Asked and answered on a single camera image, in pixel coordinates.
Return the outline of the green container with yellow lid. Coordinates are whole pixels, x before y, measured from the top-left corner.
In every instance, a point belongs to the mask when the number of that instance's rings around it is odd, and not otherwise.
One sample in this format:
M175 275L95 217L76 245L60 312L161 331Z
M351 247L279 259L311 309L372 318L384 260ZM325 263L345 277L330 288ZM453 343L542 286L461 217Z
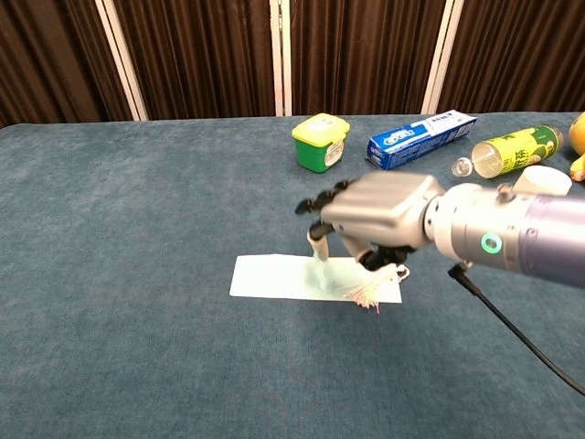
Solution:
M328 113L318 113L292 129L298 164L315 173L323 173L343 156L351 125Z

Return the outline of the white paper cup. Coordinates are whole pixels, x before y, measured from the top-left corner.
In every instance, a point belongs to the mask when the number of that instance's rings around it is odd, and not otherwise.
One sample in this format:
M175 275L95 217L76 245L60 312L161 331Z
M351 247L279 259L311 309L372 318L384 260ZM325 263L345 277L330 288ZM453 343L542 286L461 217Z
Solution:
M527 166L513 185L513 190L528 194L566 196L572 180L563 172L549 166Z

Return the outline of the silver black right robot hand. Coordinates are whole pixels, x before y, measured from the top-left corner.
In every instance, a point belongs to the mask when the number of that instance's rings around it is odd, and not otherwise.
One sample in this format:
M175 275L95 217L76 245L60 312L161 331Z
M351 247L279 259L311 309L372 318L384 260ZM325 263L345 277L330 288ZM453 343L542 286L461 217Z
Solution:
M336 233L347 252L369 272L401 264L431 243L425 218L431 202L445 189L432 175L374 171L344 179L314 198L301 200L296 215L316 214L307 231L321 258L330 234Z

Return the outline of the yellow plush duck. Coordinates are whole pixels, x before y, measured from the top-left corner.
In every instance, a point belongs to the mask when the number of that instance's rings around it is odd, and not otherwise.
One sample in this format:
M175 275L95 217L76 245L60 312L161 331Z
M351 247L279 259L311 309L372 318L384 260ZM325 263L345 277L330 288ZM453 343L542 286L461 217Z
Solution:
M570 178L575 182L585 181L585 112L570 125L569 140L572 149L579 156L570 165Z

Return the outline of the blue felt table cover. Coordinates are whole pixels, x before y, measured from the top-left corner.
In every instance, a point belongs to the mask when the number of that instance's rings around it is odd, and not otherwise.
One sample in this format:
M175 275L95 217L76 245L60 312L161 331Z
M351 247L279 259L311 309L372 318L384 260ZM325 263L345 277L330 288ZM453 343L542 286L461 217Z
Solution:
M585 398L433 248L378 312L229 294L414 121L351 117L322 175L294 117L0 129L0 439L585 439Z

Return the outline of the brown folding screen panel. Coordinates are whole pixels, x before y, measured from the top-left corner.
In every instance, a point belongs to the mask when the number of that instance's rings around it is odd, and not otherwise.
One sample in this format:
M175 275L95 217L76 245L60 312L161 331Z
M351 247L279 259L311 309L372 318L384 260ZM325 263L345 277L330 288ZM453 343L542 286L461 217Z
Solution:
M438 112L584 112L585 0L463 0Z
M289 0L93 0L135 121L292 113Z
M0 128L145 121L116 0L0 0Z
M464 0L269 0L278 116L433 113Z

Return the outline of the clear bottle with green label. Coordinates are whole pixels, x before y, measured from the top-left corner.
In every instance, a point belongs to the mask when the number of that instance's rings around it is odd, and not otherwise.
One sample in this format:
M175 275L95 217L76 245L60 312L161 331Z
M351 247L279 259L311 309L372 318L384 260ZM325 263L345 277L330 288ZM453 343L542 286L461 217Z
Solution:
M491 179L541 163L563 145L564 135L558 127L539 124L476 144L469 156L462 156L453 162L452 174L468 177L475 173Z

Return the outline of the blue white toothpaste box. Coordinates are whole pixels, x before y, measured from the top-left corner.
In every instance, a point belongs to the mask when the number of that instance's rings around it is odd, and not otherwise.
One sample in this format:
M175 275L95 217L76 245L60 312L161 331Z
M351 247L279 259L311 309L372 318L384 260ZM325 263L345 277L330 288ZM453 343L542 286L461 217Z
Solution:
M369 138L366 160L381 170L396 169L470 133L476 116L455 110L392 128Z

